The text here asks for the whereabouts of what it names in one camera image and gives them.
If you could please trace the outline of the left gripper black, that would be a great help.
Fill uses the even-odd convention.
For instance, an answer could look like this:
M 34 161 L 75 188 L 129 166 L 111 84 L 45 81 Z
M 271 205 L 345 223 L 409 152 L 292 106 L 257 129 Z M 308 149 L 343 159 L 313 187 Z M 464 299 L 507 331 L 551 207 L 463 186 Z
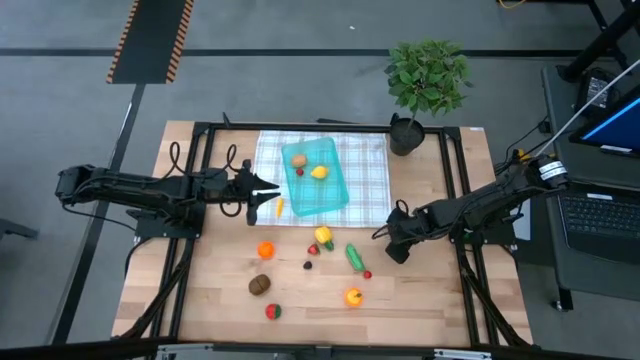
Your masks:
M 225 203 L 222 204 L 222 213 L 227 217 L 236 217 L 242 210 L 242 205 L 246 205 L 246 221 L 247 224 L 253 226 L 257 222 L 257 209 L 263 203 L 276 197 L 275 193 L 257 193 L 253 191 L 275 190 L 278 189 L 277 184 L 261 179 L 258 175 L 251 172 L 251 161 L 245 159 L 242 161 L 240 169 L 237 171 L 234 179 L 229 183 L 227 190 L 231 196 L 231 201 L 238 204 L 234 213 L 225 210 Z

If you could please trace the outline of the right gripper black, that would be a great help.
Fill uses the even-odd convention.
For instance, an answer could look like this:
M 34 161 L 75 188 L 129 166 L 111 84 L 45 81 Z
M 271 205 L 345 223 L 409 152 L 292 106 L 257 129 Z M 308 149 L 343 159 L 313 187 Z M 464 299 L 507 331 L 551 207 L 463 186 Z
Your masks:
M 390 213 L 387 224 L 372 236 L 376 241 L 388 241 L 385 248 L 387 255 L 398 264 L 404 264 L 410 255 L 410 248 L 415 243 L 416 218 L 402 209 L 400 204 Z

